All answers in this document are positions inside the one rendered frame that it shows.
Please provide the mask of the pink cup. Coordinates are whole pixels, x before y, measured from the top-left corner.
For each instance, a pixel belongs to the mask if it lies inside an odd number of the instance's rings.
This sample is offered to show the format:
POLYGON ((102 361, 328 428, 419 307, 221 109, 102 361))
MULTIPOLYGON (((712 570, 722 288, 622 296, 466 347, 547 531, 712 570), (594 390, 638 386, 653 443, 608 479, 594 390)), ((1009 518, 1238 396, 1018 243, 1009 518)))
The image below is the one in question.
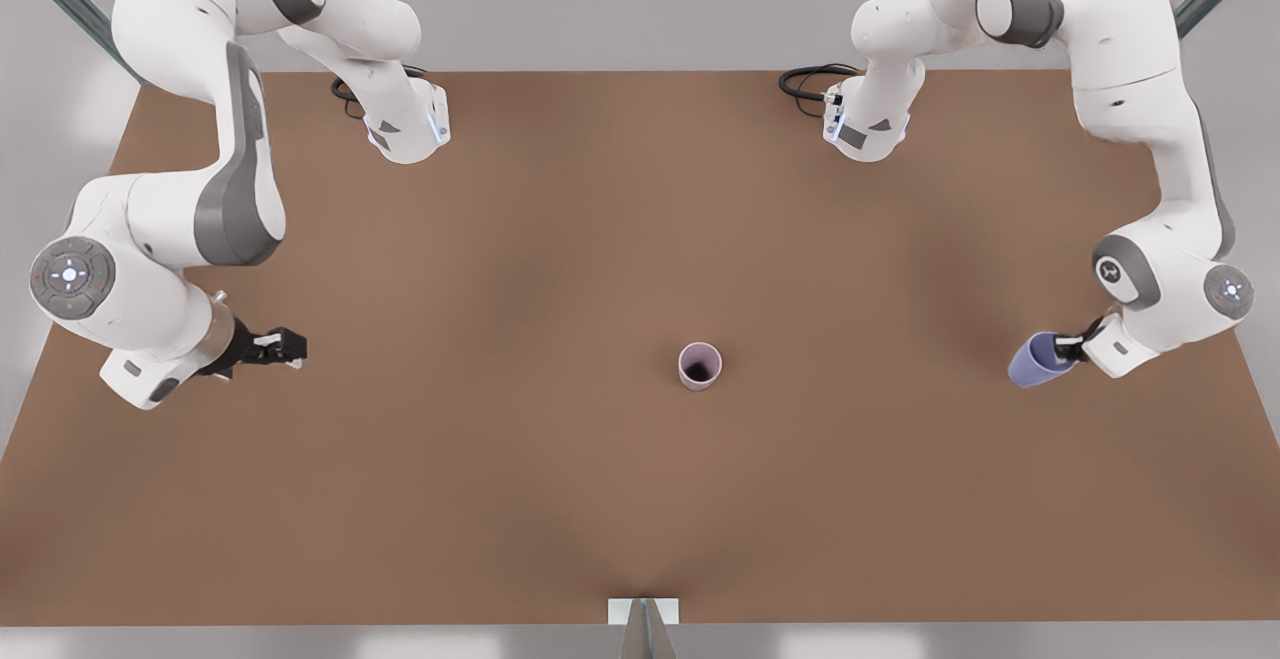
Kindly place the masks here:
POLYGON ((690 343, 678 354, 678 377, 690 392, 703 392, 713 385, 722 369, 722 354, 709 343, 690 343))

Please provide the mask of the purple cup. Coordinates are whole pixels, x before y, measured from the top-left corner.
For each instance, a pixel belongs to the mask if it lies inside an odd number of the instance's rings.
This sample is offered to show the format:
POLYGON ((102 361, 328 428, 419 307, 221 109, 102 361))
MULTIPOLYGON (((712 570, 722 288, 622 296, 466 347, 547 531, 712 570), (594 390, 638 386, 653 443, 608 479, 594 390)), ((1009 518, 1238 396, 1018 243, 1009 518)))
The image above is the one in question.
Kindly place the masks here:
POLYGON ((1059 354, 1060 337, 1065 335, 1038 331, 1029 337, 1010 360, 1007 367, 1010 381, 1016 386, 1041 386, 1070 371, 1076 360, 1062 358, 1059 354))

